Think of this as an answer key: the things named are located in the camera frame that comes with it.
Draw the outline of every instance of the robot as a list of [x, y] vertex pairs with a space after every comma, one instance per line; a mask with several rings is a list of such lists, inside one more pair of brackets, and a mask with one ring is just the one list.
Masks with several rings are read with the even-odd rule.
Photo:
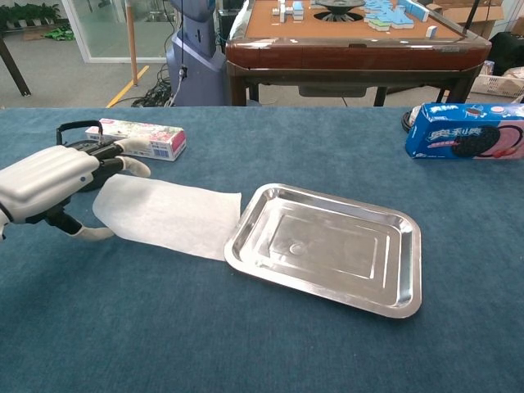
[[174, 92], [170, 105], [230, 105], [226, 57], [216, 50], [215, 0], [171, 0], [171, 4], [182, 13], [183, 22], [166, 53]]
[[[61, 133], [66, 129], [96, 125], [99, 140], [64, 145]], [[56, 146], [49, 147], [0, 170], [0, 242], [9, 224], [36, 224], [45, 220], [68, 235], [86, 241], [113, 236], [109, 228], [88, 228], [65, 212], [76, 192], [98, 187], [113, 174], [128, 170], [140, 177], [151, 171], [142, 162], [120, 154], [144, 150], [149, 141], [128, 138], [102, 141], [102, 124], [96, 120], [63, 124], [56, 131]]]

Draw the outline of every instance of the yellow floor line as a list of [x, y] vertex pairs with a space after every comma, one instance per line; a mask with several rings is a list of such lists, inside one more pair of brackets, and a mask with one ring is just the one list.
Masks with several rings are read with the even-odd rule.
[[[146, 73], [146, 71], [149, 70], [149, 65], [146, 65], [144, 68], [140, 70], [137, 77], [140, 79], [142, 78], [142, 75]], [[113, 105], [115, 105], [125, 94], [133, 87], [133, 80], [131, 79], [128, 84], [125, 85], [125, 87], [120, 90], [120, 93], [115, 95], [113, 99], [107, 104], [106, 108], [111, 108]]]

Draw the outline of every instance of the stainless steel tray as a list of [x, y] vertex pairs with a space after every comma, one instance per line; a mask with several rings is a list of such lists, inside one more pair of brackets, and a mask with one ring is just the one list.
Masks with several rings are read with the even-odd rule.
[[241, 272], [387, 317], [422, 301], [420, 229], [399, 211], [268, 184], [224, 251]]

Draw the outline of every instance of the white robotic hand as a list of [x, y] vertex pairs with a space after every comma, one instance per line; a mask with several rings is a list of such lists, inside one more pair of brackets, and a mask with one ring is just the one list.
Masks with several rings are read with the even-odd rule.
[[151, 171], [142, 162], [120, 156], [148, 147], [149, 141], [142, 138], [77, 147], [60, 143], [0, 170], [0, 242], [7, 224], [36, 224], [42, 220], [87, 241], [112, 236], [109, 228], [84, 227], [66, 214], [64, 207], [76, 192], [100, 187], [121, 170], [149, 177]]

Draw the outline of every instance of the blue tablecloth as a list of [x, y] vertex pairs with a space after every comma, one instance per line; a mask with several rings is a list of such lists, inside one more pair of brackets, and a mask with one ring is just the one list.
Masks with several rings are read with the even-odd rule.
[[[404, 110], [0, 111], [0, 168], [67, 121], [172, 124], [187, 150], [148, 160], [153, 178], [242, 192], [242, 209], [260, 185], [286, 183], [401, 210], [422, 230], [422, 308], [395, 320], [222, 262], [9, 225], [0, 391], [523, 391], [524, 161], [412, 160]], [[95, 196], [68, 211], [97, 224]]]

